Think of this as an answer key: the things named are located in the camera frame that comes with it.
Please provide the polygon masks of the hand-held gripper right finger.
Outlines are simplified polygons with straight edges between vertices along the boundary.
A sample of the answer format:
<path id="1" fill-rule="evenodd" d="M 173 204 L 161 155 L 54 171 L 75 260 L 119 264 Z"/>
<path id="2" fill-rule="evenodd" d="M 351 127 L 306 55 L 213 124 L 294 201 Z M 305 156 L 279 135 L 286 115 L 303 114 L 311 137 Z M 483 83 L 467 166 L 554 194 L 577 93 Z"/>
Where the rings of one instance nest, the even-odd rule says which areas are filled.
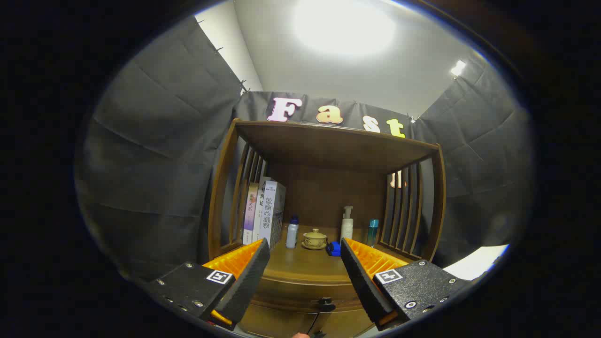
<path id="1" fill-rule="evenodd" d="M 407 263 L 356 240 L 342 239 L 340 257 L 370 321 L 383 331 L 451 303 L 470 286 L 427 260 Z"/>

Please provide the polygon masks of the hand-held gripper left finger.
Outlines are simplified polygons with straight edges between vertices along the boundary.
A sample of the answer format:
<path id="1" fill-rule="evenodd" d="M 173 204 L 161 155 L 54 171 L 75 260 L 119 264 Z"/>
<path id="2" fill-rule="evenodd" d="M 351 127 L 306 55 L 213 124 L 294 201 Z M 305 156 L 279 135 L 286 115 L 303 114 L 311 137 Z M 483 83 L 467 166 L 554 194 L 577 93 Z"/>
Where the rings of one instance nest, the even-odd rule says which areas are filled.
<path id="1" fill-rule="evenodd" d="M 270 259 L 266 239 L 202 265 L 184 262 L 146 282 L 146 293 L 192 323 L 234 330 L 242 321 Z"/>

